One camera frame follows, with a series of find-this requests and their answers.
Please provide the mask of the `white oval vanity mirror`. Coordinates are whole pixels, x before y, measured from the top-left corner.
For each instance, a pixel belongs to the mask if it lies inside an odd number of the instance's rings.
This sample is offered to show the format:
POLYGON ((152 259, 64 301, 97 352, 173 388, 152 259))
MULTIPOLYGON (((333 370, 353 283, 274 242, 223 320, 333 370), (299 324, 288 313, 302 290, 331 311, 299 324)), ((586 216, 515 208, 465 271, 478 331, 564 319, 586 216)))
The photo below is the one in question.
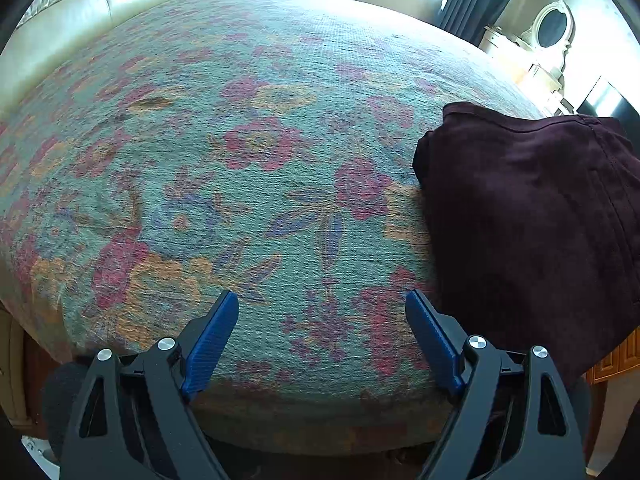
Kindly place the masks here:
POLYGON ((529 91, 561 92, 573 36, 570 8, 563 0, 556 0, 544 6, 519 35, 497 25, 486 26, 480 50, 497 62, 514 84, 529 91))

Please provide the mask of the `floral bedspread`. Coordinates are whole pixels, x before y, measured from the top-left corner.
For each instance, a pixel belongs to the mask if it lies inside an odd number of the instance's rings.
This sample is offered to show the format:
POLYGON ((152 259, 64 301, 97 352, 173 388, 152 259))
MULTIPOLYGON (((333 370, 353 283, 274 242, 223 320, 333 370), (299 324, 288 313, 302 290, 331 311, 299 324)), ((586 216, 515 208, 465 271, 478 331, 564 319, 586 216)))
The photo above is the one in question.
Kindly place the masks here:
POLYGON ((53 359, 138 352, 224 290, 193 411, 243 448, 371 453, 450 407, 405 318, 436 288, 416 142, 452 102, 536 105, 459 38, 352 0, 169 0, 1 127, 1 300, 53 359))

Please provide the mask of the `wooden cabinet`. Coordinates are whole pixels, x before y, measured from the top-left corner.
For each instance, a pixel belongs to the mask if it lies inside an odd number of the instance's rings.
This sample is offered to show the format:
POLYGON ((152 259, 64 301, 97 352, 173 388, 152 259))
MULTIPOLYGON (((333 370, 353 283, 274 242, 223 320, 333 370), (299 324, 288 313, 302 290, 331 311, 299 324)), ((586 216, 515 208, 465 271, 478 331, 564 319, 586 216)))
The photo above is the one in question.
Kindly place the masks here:
POLYGON ((586 373, 589 385, 608 382, 639 367, 640 328, 636 328, 618 347, 586 373))

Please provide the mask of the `dark maroon pants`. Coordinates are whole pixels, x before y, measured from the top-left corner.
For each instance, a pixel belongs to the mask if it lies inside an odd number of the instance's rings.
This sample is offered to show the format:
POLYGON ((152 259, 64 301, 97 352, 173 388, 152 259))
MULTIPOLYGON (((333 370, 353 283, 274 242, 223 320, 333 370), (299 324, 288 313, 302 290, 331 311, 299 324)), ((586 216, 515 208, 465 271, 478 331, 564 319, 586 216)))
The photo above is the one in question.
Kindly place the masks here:
POLYGON ((639 324, 639 162, 620 122, 450 103, 413 169, 438 304, 574 384, 639 324))

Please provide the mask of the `cream tufted headboard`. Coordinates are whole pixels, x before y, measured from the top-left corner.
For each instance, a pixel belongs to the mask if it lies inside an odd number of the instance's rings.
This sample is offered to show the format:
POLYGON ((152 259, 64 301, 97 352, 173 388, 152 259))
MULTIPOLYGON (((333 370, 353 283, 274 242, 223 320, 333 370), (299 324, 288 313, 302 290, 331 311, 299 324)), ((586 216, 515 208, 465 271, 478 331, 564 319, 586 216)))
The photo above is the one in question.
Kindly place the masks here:
POLYGON ((32 0, 1 51, 1 115, 104 32, 167 0, 32 0))

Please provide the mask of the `black wall television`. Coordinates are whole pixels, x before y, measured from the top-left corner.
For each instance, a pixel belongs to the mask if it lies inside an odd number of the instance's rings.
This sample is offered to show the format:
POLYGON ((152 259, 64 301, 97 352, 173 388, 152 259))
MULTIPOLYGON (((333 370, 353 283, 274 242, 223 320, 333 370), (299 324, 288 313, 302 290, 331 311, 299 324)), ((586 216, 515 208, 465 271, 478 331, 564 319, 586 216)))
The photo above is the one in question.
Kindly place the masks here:
POLYGON ((588 92, 577 107, 579 115, 616 118, 628 136, 639 133, 639 113, 622 94, 603 77, 588 92))

